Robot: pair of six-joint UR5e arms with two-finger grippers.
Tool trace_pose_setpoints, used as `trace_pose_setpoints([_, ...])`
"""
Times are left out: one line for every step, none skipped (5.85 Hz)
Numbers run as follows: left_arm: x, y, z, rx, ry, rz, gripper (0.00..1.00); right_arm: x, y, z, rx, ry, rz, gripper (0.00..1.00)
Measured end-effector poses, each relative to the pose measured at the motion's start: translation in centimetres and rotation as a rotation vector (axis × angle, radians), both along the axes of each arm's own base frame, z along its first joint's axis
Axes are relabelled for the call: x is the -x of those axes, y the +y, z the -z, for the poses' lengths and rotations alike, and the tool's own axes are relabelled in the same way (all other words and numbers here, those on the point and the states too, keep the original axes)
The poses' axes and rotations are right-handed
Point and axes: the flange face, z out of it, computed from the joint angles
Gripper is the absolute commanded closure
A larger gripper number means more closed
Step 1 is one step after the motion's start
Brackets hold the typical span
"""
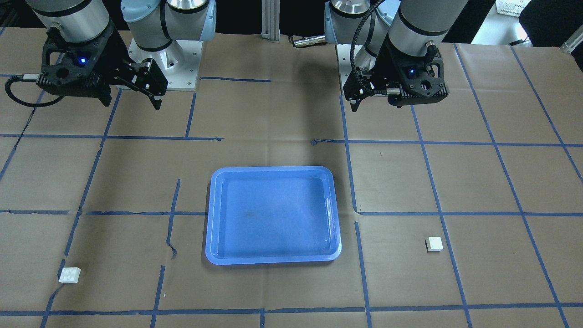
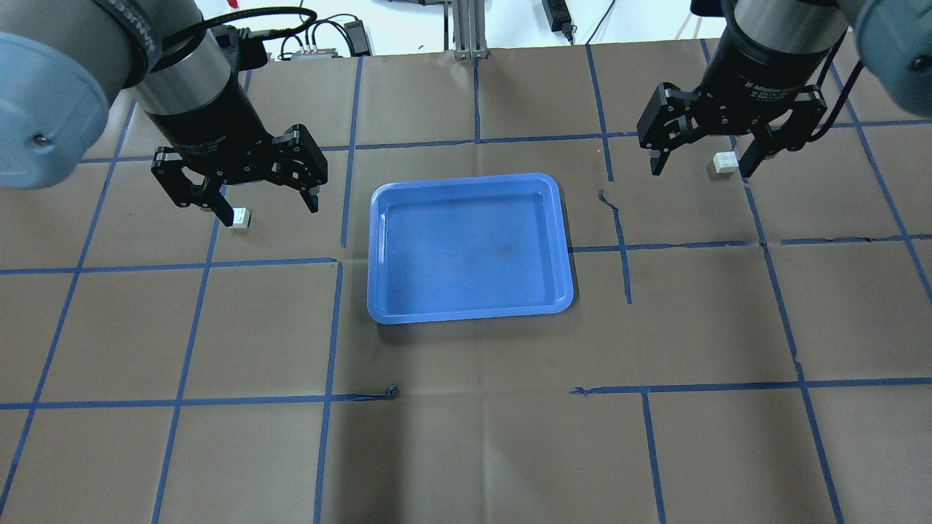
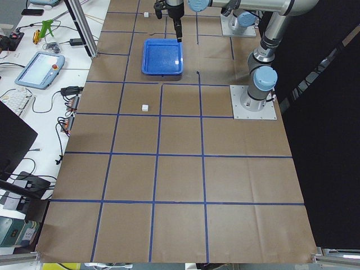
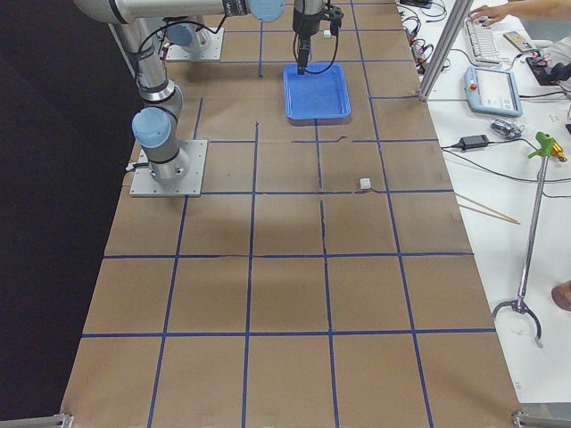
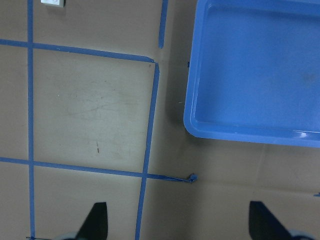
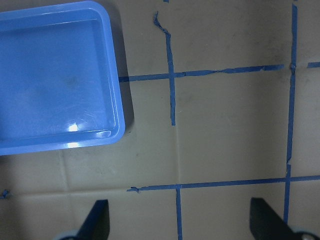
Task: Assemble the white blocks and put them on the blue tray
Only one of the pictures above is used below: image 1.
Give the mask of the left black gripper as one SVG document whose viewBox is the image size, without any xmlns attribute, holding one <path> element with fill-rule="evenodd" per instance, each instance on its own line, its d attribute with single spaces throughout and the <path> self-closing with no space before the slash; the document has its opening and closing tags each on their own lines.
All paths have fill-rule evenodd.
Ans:
<svg viewBox="0 0 583 328">
<path fill-rule="evenodd" d="M 350 102 L 352 112 L 358 110 L 364 99 L 373 96 L 383 96 L 390 105 L 401 108 L 441 102 L 449 95 L 443 58 L 433 40 L 421 45 L 421 56 L 411 56 L 398 50 L 386 37 L 372 71 L 373 82 L 383 78 L 397 83 L 399 93 L 388 96 L 386 89 L 375 89 L 366 77 L 359 80 L 348 77 L 344 83 L 344 98 Z"/>
</svg>

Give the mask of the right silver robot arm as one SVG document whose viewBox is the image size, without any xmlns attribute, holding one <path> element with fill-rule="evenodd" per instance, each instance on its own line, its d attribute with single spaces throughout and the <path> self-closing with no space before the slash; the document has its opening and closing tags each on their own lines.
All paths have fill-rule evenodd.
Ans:
<svg viewBox="0 0 583 328">
<path fill-rule="evenodd" d="M 102 0 L 30 0 L 46 27 L 38 74 L 20 80 L 55 95 L 88 97 L 109 106 L 111 86 L 143 93 L 158 110 L 169 78 L 186 73 L 186 45 L 210 41 L 214 0 L 123 0 L 123 20 L 137 50 L 131 54 Z"/>
</svg>

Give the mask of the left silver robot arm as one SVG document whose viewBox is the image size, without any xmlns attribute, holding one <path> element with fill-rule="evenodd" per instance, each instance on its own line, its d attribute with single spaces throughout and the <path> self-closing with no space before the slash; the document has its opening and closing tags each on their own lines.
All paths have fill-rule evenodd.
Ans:
<svg viewBox="0 0 583 328">
<path fill-rule="evenodd" d="M 384 97 L 401 108 L 449 95 L 439 46 L 466 0 L 330 0 L 327 43 L 345 44 L 348 76 L 342 93 L 356 112 L 364 99 Z"/>
</svg>

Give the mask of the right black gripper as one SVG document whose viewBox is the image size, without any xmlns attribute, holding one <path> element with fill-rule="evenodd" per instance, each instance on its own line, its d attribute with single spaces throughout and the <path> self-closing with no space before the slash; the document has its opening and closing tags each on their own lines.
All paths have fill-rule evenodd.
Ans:
<svg viewBox="0 0 583 328">
<path fill-rule="evenodd" d="M 168 81 L 153 58 L 134 63 L 113 21 L 83 43 L 65 41 L 64 29 L 53 23 L 42 50 L 36 85 L 56 96 L 90 97 L 104 106 L 111 102 L 110 85 L 123 85 L 148 97 L 155 110 L 162 106 Z"/>
</svg>

